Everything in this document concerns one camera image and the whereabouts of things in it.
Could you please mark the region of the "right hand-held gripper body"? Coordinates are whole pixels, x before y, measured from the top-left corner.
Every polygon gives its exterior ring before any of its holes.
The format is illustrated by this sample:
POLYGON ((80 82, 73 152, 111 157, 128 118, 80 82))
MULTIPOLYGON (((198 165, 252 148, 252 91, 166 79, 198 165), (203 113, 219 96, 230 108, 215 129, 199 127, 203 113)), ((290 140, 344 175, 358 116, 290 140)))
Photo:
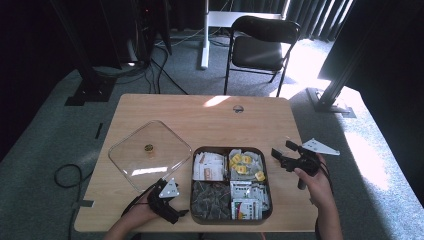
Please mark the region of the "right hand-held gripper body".
POLYGON ((339 150, 335 150, 318 140, 312 138, 302 145, 298 145, 299 149, 295 152, 300 154, 298 159, 285 157, 286 161, 282 163, 282 167, 288 172, 292 172, 295 168, 300 168, 310 176, 315 176, 321 165, 317 154, 327 154, 338 156, 339 150))

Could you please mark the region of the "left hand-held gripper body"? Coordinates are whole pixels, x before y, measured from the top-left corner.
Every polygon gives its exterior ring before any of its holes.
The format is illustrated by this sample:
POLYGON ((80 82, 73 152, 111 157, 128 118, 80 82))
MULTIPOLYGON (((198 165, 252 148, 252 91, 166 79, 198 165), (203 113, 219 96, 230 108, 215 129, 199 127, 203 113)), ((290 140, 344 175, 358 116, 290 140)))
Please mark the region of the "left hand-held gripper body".
POLYGON ((167 181, 159 179, 152 185, 152 190, 148 195, 150 209, 158 216, 171 224, 175 224, 180 218, 180 212, 175 210, 169 202, 180 195, 175 179, 167 181))

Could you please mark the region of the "dark square compartment tray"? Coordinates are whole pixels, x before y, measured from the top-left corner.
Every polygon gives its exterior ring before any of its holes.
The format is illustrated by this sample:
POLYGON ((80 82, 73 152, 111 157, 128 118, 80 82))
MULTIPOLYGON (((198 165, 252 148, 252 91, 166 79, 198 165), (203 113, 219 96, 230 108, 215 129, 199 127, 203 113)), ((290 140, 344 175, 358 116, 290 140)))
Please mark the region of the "dark square compartment tray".
MULTIPOLYGON (((257 148, 253 148, 253 147, 211 147, 211 146, 204 146, 204 147, 200 147, 198 149, 195 150, 194 156, 193 156, 193 164, 194 164, 194 159, 195 156, 200 153, 200 152, 211 152, 211 153, 217 153, 220 155, 224 156, 224 180, 223 181, 203 181, 203 182, 220 182, 220 183, 224 183, 226 185, 228 185, 230 187, 230 182, 231 181, 236 181, 236 180, 231 180, 230 179, 230 170, 229 170, 229 153, 231 150, 233 149, 242 149, 244 151, 246 150, 254 150, 257 148)), ((267 174, 267 169, 266 169, 266 161, 265 161, 265 157, 263 155, 263 163, 264 163, 264 167, 265 167, 265 174, 266 174, 266 180, 262 181, 262 183, 264 183, 267 188, 268 188, 268 193, 271 199, 271 209, 269 211, 267 211, 265 213, 265 216, 261 219, 261 220, 233 220, 232 217, 228 220, 212 220, 212 221, 205 221, 205 220, 200 220, 200 219, 196 219, 193 215, 192 218, 195 222, 199 223, 199 224, 226 224, 226 225, 239 225, 239 224, 250 224, 250 225, 259 225, 261 223, 263 223, 266 219, 268 219, 273 211, 273 203, 272 203, 272 198, 271 198, 271 192, 270 192, 270 187, 269 187, 269 182, 268 182, 268 174, 267 174)), ((195 181, 198 180, 194 180, 193 179, 193 165, 192 165, 192 182, 191 182, 191 196, 192 196, 192 189, 193 189, 193 184, 195 181)))

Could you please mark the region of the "clear lid with gold knob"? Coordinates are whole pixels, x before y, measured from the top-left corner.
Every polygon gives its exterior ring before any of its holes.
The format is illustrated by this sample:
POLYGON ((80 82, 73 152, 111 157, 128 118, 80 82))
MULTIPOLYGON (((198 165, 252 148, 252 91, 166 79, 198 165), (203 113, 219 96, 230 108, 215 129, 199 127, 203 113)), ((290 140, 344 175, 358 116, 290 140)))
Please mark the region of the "clear lid with gold knob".
POLYGON ((109 159, 139 193, 191 158, 191 147, 162 121, 152 120, 114 144, 109 159))

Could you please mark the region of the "person's left hand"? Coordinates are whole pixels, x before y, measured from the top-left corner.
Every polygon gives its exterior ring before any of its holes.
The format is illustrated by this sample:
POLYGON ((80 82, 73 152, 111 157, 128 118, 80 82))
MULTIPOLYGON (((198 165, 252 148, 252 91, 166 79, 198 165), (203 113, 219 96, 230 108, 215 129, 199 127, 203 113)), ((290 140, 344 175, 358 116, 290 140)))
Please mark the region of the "person's left hand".
POLYGON ((134 204, 124 215, 126 228, 133 230, 141 227, 150 220, 158 218, 158 215, 150 208, 147 201, 142 200, 134 204))

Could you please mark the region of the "person's right hand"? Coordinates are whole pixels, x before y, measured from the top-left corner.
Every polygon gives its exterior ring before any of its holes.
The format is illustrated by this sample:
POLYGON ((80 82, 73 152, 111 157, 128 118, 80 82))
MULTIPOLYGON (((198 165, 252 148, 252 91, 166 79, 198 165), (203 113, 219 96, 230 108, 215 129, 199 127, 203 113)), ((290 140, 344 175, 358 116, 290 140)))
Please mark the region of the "person's right hand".
POLYGON ((335 203, 330 182, 325 171, 320 169, 315 176, 310 176, 300 168, 294 169, 295 174, 306 184, 311 201, 317 208, 324 208, 335 203))

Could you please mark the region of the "pile of dark tea bags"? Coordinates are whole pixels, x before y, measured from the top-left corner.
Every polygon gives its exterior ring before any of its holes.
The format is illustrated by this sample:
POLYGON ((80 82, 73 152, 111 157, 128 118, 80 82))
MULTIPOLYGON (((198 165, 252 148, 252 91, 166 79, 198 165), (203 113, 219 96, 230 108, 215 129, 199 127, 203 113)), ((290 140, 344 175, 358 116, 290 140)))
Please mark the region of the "pile of dark tea bags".
POLYGON ((228 220, 231 218, 230 187, 220 182, 195 181, 191 196, 191 212, 196 219, 228 220))

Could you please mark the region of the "pile of yellow-tag tea bags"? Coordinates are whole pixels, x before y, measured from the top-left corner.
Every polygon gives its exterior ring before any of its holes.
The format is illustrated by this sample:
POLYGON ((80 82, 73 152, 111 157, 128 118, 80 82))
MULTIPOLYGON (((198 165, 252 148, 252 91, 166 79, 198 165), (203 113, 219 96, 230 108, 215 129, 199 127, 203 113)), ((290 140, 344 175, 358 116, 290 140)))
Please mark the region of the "pile of yellow-tag tea bags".
POLYGON ((229 153, 230 179, 236 181, 266 180, 263 155, 257 149, 233 149, 229 153))

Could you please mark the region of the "pile of white tea packets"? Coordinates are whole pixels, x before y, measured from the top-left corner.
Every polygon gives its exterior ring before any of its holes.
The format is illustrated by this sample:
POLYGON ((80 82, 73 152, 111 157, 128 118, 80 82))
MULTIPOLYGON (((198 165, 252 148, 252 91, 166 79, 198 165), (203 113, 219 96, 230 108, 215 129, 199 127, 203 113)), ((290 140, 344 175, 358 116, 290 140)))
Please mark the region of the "pile of white tea packets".
POLYGON ((198 181, 223 181, 224 169, 223 155, 200 152, 194 159, 193 179, 198 181))

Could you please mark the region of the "pile of colourful print packets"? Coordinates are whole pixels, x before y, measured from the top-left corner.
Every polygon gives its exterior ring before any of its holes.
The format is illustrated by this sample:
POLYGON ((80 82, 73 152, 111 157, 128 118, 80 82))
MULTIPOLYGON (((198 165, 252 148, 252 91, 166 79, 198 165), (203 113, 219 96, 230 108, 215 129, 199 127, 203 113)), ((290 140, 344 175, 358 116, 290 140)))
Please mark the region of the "pile of colourful print packets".
POLYGON ((268 188, 262 182, 231 181, 230 192, 233 220, 261 220, 271 209, 268 188))

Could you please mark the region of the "black metal stand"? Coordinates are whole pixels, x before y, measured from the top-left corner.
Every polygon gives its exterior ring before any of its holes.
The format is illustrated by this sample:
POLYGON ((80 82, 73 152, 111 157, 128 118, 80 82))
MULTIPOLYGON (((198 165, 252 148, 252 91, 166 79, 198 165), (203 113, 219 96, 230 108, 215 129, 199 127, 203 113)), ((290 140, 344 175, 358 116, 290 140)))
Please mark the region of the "black metal stand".
POLYGON ((58 20, 58 33, 72 63, 81 76, 81 82, 66 102, 66 106, 83 106, 86 102, 108 102, 116 78, 100 76, 92 67, 83 44, 61 0, 48 0, 58 20))
POLYGON ((318 78, 328 80, 325 89, 310 87, 307 89, 309 98, 316 112, 341 113, 344 116, 353 116, 353 110, 344 100, 339 100, 343 87, 352 75, 355 66, 356 46, 351 41, 351 34, 345 24, 352 25, 347 12, 344 22, 339 28, 336 40, 318 74, 318 78))

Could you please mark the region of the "black folding chair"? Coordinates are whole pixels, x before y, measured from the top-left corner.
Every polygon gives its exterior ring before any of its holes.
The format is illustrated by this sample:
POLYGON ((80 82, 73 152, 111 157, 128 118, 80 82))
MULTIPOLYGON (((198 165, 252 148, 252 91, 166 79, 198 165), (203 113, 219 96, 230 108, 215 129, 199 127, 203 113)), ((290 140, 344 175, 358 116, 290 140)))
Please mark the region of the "black folding chair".
POLYGON ((281 19, 241 16, 230 27, 224 94, 231 71, 271 75, 272 83, 281 74, 276 96, 280 95, 291 51, 300 38, 298 23, 281 19))

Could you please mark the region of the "grey curtain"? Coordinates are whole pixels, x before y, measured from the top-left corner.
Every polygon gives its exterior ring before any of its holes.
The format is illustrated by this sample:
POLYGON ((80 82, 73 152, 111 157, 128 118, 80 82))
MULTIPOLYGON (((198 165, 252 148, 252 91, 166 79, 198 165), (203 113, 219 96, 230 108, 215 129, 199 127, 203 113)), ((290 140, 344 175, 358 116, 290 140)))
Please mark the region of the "grey curtain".
POLYGON ((280 14, 301 26, 301 39, 336 40, 355 0, 227 0, 231 12, 280 14))

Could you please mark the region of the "black equipment rack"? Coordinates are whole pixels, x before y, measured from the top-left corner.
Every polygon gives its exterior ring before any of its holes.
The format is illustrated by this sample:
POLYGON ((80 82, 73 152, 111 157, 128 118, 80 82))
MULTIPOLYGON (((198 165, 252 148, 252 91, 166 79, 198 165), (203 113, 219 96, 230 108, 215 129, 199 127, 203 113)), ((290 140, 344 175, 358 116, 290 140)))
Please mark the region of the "black equipment rack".
POLYGON ((130 0, 135 37, 128 41, 131 62, 149 64, 157 37, 172 54, 168 0, 130 0))

